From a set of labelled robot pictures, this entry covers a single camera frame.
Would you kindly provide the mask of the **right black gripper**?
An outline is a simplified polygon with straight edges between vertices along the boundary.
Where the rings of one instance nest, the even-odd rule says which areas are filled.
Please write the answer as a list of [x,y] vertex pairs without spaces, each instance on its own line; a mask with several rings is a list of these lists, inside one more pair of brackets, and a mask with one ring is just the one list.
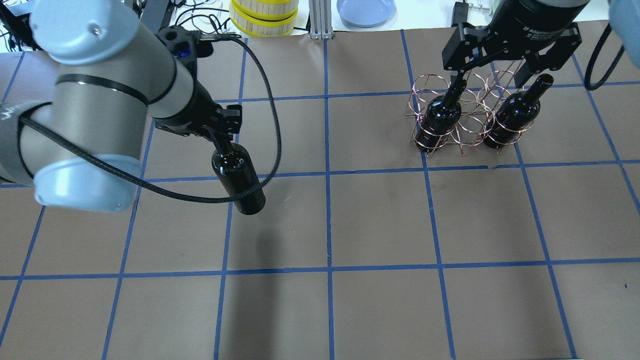
[[534,75],[561,69],[582,44],[576,18],[586,0],[499,0],[487,25],[466,22],[454,28],[442,50],[449,92],[463,92],[471,69],[493,61],[523,63],[515,73],[522,88]]

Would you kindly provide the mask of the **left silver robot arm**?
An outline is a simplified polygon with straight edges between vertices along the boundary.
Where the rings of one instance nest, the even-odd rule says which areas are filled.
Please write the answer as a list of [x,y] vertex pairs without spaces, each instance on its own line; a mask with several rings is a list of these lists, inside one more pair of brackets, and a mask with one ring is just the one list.
[[222,108],[137,14],[119,0],[36,0],[36,43],[58,65],[53,99],[1,104],[1,180],[34,187],[46,207],[121,212],[136,188],[39,133],[62,136],[131,175],[149,117],[169,132],[213,138],[237,132],[240,105]]

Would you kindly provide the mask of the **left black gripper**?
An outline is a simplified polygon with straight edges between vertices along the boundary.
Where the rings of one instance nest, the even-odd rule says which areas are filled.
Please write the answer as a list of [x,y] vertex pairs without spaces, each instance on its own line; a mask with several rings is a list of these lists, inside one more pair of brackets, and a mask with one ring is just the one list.
[[205,87],[196,82],[189,102],[177,114],[154,118],[154,128],[187,137],[204,137],[214,144],[218,153],[232,153],[233,134],[242,127],[243,106],[230,104],[226,108],[212,100]]

